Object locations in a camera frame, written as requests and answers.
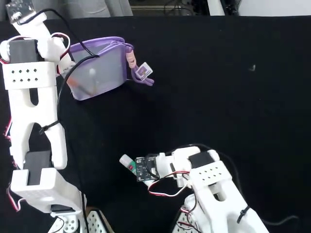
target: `black table surface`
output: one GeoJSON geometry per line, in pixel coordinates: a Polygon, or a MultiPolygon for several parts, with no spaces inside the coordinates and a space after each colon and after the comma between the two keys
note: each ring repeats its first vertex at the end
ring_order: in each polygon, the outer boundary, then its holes
{"type": "MultiPolygon", "coordinates": [[[[88,205],[102,209],[115,232],[168,232],[191,193],[150,196],[119,158],[187,143],[204,143],[231,156],[244,196],[262,218],[298,215],[300,232],[309,232],[311,17],[120,17],[70,24],[82,40],[124,37],[136,47],[138,62],[154,70],[153,87],[128,81],[82,102],[66,88],[62,99],[74,155],[68,150],[61,174],[79,187],[75,156],[88,205]]],[[[61,21],[47,25],[51,32],[68,33],[61,21]]],[[[0,41],[17,35],[8,23],[0,28],[0,41]]],[[[10,110],[3,79],[0,109],[4,130],[10,110]]],[[[40,140],[31,137],[32,150],[45,149],[40,140]]],[[[10,206],[5,189],[13,168],[3,137],[0,166],[1,232],[47,232],[53,222],[48,214],[25,203],[19,213],[10,206]]],[[[159,188],[173,192],[175,186],[168,180],[159,188]]],[[[293,220],[268,229],[294,233],[296,228],[293,220]]]]}

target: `circuit board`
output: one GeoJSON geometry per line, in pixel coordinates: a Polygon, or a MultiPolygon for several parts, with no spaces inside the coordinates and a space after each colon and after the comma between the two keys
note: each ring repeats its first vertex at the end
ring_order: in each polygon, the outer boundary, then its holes
{"type": "Polygon", "coordinates": [[[6,4],[6,11],[12,24],[32,14],[35,9],[32,0],[12,0],[11,3],[6,4]]]}
{"type": "Polygon", "coordinates": [[[135,159],[136,162],[136,174],[137,174],[137,181],[149,181],[155,180],[155,177],[150,175],[148,172],[146,165],[150,172],[153,174],[157,174],[156,171],[156,157],[139,157],[135,159]]]}

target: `cable tie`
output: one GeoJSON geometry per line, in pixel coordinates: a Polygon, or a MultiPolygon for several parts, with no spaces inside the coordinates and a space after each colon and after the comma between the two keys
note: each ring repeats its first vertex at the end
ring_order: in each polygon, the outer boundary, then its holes
{"type": "Polygon", "coordinates": [[[239,224],[241,222],[241,219],[245,216],[246,212],[250,209],[250,206],[248,205],[245,209],[241,210],[240,216],[237,220],[237,223],[239,224]]]}
{"type": "Polygon", "coordinates": [[[46,130],[48,130],[49,128],[53,127],[54,125],[57,125],[58,123],[59,123],[59,120],[53,122],[53,123],[50,124],[50,125],[43,126],[43,127],[39,130],[39,134],[43,134],[46,130]]]}

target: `label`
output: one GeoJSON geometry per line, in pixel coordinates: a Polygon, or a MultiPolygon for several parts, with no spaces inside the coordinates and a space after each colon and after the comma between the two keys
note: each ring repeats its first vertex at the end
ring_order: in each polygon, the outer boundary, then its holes
{"type": "Polygon", "coordinates": [[[135,161],[132,161],[128,166],[127,169],[129,169],[134,175],[136,175],[136,163],[135,161]]]}
{"type": "Polygon", "coordinates": [[[153,70],[146,62],[144,62],[135,73],[140,80],[144,81],[149,75],[153,73],[153,70]]]}

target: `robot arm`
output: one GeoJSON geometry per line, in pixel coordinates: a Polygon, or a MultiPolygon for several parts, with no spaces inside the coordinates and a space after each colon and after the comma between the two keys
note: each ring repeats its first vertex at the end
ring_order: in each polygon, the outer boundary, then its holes
{"type": "MultiPolygon", "coordinates": [[[[189,215],[199,232],[268,233],[257,213],[248,207],[215,150],[187,147],[177,149],[169,156],[165,153],[147,156],[147,161],[140,163],[142,159],[136,159],[138,180],[151,179],[145,173],[149,169],[159,178],[173,177],[178,187],[187,185],[193,189],[194,194],[185,199],[185,207],[181,210],[189,215]],[[177,171],[187,171],[189,175],[177,171]]],[[[178,232],[179,226],[176,223],[173,232],[178,232]]]]}
{"type": "Polygon", "coordinates": [[[30,152],[28,142],[34,123],[44,127],[58,120],[56,66],[61,72],[71,66],[72,61],[69,55],[60,61],[66,48],[60,38],[51,37],[43,23],[45,14],[27,24],[18,24],[35,14],[30,0],[15,0],[7,5],[7,11],[20,33],[0,45],[13,122],[10,153],[19,168],[13,171],[11,190],[34,208],[61,218],[64,225],[59,232],[67,227],[69,219],[71,232],[79,226],[79,232],[84,232],[82,193],[58,172],[67,166],[64,128],[57,123],[44,132],[51,151],[30,152]],[[37,88],[38,105],[31,103],[30,88],[37,88]]]}

